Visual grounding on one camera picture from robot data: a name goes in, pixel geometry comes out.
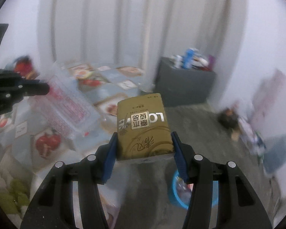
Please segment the concrete floor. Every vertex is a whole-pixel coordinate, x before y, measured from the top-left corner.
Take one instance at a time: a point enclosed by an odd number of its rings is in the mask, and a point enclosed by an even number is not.
[[[183,143],[193,147],[212,162],[233,160],[241,168],[270,220],[277,209],[280,192],[277,183],[263,175],[255,156],[241,142],[233,142],[208,106],[165,108],[171,131],[177,131]],[[186,210],[170,204],[167,184],[176,170],[174,159],[131,166],[128,189],[115,229],[182,228]],[[210,228],[216,226],[217,207],[212,209]]]

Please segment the black clamp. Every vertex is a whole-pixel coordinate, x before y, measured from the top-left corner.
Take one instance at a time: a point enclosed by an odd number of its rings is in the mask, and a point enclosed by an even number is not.
[[[181,178],[194,183],[183,229],[208,229],[213,181],[219,181],[219,204],[215,229],[271,229],[268,215],[254,189],[234,162],[217,164],[195,154],[172,133],[175,162]],[[108,229],[97,184],[110,178],[116,160],[117,133],[107,145],[81,162],[57,162],[34,195],[21,229],[76,228],[72,204],[72,181],[78,182],[83,228]]]
[[[40,80],[26,80],[20,74],[0,69],[0,115],[11,112],[24,96],[46,95],[50,90]]]

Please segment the metal screw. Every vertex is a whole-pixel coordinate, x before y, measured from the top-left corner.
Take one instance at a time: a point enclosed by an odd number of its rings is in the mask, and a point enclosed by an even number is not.
[[[194,158],[195,158],[197,161],[203,160],[203,156],[201,156],[201,155],[199,155],[199,154],[195,155]]]
[[[228,162],[228,165],[229,165],[231,168],[235,168],[235,167],[236,167],[236,163],[234,163],[233,161]]]
[[[94,161],[94,160],[96,160],[96,156],[95,155],[89,155],[88,157],[87,157],[87,159],[89,160],[89,161]]]
[[[58,162],[55,163],[55,167],[56,167],[56,168],[60,168],[60,167],[63,166],[63,164],[64,164],[64,163],[63,163],[62,161],[58,161]]]

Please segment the pink label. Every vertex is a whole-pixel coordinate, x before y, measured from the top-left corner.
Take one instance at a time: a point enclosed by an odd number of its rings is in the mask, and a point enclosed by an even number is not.
[[[84,101],[73,96],[72,92],[64,86],[57,76],[51,78],[49,85],[50,92],[46,95],[46,98],[72,123],[78,124],[85,117],[90,116],[90,112],[83,105]]]
[[[50,126],[57,130],[61,135],[67,137],[72,129],[66,124],[66,122],[61,119],[52,110],[51,106],[44,102],[43,97],[35,97],[34,106],[38,107],[39,111],[48,120]]]

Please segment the gold tissue package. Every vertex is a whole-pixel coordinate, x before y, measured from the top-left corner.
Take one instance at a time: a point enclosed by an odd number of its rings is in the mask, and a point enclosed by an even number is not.
[[[170,129],[159,93],[120,101],[117,118],[117,160],[149,162],[174,155]]]

